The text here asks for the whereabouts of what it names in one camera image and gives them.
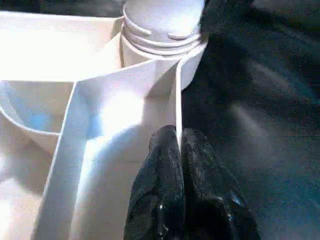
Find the white plastic container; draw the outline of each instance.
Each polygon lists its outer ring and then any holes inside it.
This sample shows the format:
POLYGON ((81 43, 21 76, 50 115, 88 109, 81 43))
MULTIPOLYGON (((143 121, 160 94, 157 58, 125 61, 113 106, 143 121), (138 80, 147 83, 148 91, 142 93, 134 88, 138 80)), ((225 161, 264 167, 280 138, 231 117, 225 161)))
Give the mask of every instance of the white plastic container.
POLYGON ((122 239, 152 133, 180 140, 207 42, 152 54, 122 22, 0 12, 0 239, 122 239))

